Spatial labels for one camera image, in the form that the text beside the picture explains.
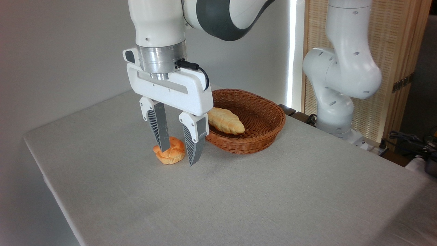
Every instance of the bread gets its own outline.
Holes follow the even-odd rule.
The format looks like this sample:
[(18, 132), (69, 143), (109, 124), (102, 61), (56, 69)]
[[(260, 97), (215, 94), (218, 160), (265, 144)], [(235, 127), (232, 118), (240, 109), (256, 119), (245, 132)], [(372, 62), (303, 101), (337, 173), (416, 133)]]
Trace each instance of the bread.
[(185, 146), (181, 140), (170, 137), (170, 148), (168, 150), (162, 152), (160, 147), (156, 145), (153, 147), (153, 152), (163, 164), (174, 164), (185, 157)]
[(217, 130), (226, 134), (242, 134), (244, 133), (244, 125), (241, 123), (238, 116), (227, 109), (212, 107), (208, 112), (208, 122)]

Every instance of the woven panel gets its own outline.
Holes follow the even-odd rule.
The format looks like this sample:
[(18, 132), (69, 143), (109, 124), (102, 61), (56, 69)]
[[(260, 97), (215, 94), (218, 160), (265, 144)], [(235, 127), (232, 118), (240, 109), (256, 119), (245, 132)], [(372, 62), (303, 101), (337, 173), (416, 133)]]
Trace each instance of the woven panel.
[[(381, 69), (382, 84), (369, 99), (352, 99), (355, 106), (352, 128), (375, 141), (381, 137), (381, 125), (385, 124), (384, 106), (387, 102), (387, 90), (391, 91), (395, 82), (390, 79), (390, 75), (395, 65), (393, 62), (398, 39), (403, 35), (400, 30), (406, 2), (406, 0), (373, 0), (369, 23), (369, 46), (373, 59)], [(328, 0), (309, 0), (308, 50), (315, 47), (332, 47), (325, 34), (327, 7)], [(304, 112), (311, 114), (316, 111), (316, 99), (307, 79)]]

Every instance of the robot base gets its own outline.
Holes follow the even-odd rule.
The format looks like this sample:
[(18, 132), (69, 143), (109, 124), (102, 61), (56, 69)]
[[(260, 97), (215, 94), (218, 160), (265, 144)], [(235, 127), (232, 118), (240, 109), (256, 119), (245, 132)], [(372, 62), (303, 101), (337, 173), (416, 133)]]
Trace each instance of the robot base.
[(341, 138), (353, 145), (356, 145), (364, 150), (369, 148), (369, 145), (364, 141), (363, 135), (353, 129), (341, 134), (332, 134), (338, 138)]

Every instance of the white wall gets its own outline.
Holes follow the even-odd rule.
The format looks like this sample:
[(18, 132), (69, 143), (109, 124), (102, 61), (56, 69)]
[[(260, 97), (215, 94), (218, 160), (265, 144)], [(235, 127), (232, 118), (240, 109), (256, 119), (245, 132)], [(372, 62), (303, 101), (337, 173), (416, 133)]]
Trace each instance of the white wall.
[[(189, 60), (212, 83), (284, 103), (288, 9), (277, 0), (236, 42), (189, 30)], [(78, 245), (22, 135), (129, 90), (121, 52), (134, 41), (125, 0), (2, 1), (0, 245)]]

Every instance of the light strip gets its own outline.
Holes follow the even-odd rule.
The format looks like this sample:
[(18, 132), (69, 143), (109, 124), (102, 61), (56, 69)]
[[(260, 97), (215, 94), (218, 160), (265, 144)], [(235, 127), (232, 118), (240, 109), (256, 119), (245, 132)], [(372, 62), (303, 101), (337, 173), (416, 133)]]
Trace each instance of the light strip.
[(292, 107), (293, 99), (293, 66), (295, 62), (295, 46), (296, 46), (296, 5), (297, 0), (290, 0), (290, 48), (288, 54), (288, 82), (286, 106)]

